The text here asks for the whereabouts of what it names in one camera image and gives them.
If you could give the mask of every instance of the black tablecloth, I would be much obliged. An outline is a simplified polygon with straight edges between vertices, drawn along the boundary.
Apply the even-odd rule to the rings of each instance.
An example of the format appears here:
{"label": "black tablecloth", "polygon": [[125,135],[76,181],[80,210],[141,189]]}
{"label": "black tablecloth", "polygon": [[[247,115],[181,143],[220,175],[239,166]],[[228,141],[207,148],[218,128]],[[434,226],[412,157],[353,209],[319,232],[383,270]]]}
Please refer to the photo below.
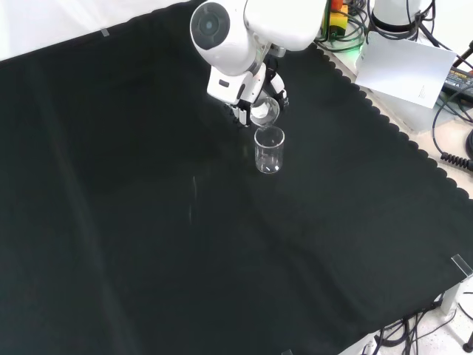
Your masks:
{"label": "black tablecloth", "polygon": [[337,354],[473,264],[466,193],[313,47],[258,173],[193,6],[1,65],[2,354]]}

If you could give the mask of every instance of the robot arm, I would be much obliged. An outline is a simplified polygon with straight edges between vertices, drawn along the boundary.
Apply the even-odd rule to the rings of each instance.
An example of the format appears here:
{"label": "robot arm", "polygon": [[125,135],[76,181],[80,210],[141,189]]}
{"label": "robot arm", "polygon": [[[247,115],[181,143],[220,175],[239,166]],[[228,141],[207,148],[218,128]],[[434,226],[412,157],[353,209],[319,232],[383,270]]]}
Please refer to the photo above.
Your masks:
{"label": "robot arm", "polygon": [[320,28],[326,0],[208,0],[191,18],[191,37],[212,66],[209,95],[234,109],[239,122],[250,124],[251,105],[269,84],[282,108],[284,82],[276,66],[265,65],[268,53],[304,50]]}

